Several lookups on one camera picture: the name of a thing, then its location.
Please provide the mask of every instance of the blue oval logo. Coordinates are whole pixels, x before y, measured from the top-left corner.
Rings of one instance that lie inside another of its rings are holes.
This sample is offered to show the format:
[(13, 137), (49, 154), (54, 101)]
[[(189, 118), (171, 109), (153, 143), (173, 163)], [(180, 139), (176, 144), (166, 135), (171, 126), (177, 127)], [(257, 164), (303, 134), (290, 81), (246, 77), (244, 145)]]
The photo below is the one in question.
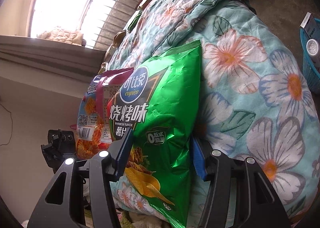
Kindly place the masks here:
[(148, 68), (142, 66), (135, 70), (120, 89), (120, 98), (124, 103), (132, 103), (142, 94), (147, 85)]

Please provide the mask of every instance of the blue gripper pad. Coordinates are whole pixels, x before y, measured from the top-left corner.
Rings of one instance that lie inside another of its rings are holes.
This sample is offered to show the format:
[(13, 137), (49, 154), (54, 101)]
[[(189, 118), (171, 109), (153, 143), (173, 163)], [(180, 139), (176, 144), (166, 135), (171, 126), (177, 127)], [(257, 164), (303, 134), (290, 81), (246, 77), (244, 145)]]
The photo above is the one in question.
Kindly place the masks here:
[(207, 172), (205, 170), (204, 155), (201, 151), (198, 140), (193, 136), (190, 137), (190, 147), (191, 147), (192, 161), (193, 161), (193, 165), (195, 166), (196, 173), (198, 176), (201, 177), (202, 180), (205, 181), (207, 179)]

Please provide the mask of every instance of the snack bag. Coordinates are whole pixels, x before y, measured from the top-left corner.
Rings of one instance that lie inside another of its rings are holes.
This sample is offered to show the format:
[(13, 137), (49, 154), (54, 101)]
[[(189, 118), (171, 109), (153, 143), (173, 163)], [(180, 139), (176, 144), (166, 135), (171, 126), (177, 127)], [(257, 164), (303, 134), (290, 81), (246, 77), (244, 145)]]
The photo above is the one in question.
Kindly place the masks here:
[(133, 68), (110, 70), (92, 80), (78, 114), (76, 153), (79, 159), (89, 159), (100, 150), (108, 149), (111, 143), (108, 118), (97, 110), (103, 111), (103, 102), (107, 107), (132, 72)]
[(178, 228), (187, 223), (188, 139), (198, 111), (200, 59), (199, 40), (151, 57), (108, 104), (112, 139), (121, 139), (126, 128), (134, 130), (125, 175)]

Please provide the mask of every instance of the concrete floor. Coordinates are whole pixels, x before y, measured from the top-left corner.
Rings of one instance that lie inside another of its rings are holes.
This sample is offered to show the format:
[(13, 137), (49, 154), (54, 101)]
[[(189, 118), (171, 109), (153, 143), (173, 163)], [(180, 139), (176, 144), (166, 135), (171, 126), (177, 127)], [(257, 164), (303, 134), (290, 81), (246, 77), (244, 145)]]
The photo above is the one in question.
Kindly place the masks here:
[[(307, 12), (320, 18), (313, 0), (250, 0), (260, 19), (295, 56), (302, 70), (303, 50), (299, 27)], [(313, 95), (320, 117), (320, 96)]]

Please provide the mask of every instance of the window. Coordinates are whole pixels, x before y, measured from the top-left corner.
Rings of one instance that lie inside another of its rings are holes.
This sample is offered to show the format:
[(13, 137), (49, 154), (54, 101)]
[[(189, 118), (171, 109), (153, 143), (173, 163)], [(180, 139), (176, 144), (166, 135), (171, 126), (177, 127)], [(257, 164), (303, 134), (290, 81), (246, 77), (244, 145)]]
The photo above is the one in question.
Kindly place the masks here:
[(36, 0), (30, 36), (55, 26), (81, 28), (88, 48), (106, 49), (140, 0)]

